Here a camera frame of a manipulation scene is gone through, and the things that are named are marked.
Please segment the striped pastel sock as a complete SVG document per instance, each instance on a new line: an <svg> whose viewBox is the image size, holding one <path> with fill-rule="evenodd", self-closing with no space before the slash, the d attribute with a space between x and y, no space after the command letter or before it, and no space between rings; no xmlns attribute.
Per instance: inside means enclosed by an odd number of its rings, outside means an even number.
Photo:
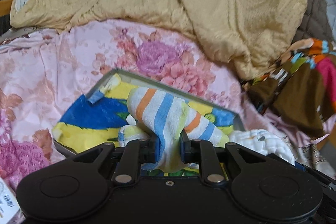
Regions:
<svg viewBox="0 0 336 224"><path fill-rule="evenodd" d="M137 125L125 125L118 132L119 146L136 139L158 137L158 152L155 163L142 165L143 170L160 169L165 173L178 172L189 165L181 160L179 138L185 131L189 139L210 141L215 147L224 147L229 137L213 122L197 110L191 108L183 99L170 93L139 87L130 91L127 110Z"/></svg>

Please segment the blue yellow cartoon towel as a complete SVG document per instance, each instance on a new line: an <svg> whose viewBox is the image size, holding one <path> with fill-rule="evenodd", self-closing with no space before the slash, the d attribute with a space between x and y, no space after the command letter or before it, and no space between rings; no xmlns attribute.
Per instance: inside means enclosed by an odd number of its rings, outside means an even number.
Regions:
<svg viewBox="0 0 336 224"><path fill-rule="evenodd" d="M136 86L115 73L80 96L53 129L57 142L77 153L105 141L123 147L132 139L157 136L155 155L178 145L182 131L191 139L224 147L236 115L230 111L176 97L162 89Z"/></svg>

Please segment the white quilted cloth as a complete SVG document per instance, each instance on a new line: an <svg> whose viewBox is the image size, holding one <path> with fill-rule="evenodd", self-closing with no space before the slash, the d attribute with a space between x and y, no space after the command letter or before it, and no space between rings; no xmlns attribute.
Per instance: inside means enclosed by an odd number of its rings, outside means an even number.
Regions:
<svg viewBox="0 0 336 224"><path fill-rule="evenodd" d="M280 137L266 130L233 131L229 135L229 140L264 156L273 153L295 165L294 155L289 146Z"/></svg>

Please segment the brown multicolour blanket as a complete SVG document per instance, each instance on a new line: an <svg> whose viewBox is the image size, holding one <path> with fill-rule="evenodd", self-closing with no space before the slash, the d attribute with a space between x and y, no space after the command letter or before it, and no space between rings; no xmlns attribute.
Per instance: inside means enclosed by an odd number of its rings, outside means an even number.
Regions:
<svg viewBox="0 0 336 224"><path fill-rule="evenodd" d="M321 138L323 124L335 115L335 42L299 40L272 71L243 87L261 114L270 110L310 138Z"/></svg>

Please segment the pink floral bedsheet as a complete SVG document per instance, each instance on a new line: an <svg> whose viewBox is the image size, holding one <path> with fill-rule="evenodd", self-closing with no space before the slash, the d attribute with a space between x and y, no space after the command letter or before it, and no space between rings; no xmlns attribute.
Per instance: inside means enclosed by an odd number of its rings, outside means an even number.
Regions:
<svg viewBox="0 0 336 224"><path fill-rule="evenodd" d="M123 20L69 32L45 29L1 46L1 178L15 191L29 173L63 159L52 128L113 68L151 77L240 115L248 130L283 138L295 158L334 177L314 142L272 114L261 116L228 65L209 61L179 33Z"/></svg>

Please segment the white paper box corner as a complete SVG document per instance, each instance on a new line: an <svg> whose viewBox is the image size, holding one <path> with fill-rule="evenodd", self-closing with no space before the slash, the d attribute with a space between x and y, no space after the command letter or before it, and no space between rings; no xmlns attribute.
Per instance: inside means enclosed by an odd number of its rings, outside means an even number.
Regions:
<svg viewBox="0 0 336 224"><path fill-rule="evenodd" d="M19 211L16 197L2 178L0 181L0 210L1 224L10 223Z"/></svg>

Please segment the brown quilted jacket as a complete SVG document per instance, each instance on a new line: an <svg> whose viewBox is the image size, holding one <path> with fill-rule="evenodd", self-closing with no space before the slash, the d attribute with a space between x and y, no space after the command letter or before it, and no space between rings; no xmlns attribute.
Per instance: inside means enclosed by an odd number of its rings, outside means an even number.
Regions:
<svg viewBox="0 0 336 224"><path fill-rule="evenodd" d="M308 38L333 41L334 37L326 13L326 0L307 0L307 9L291 43Z"/></svg>

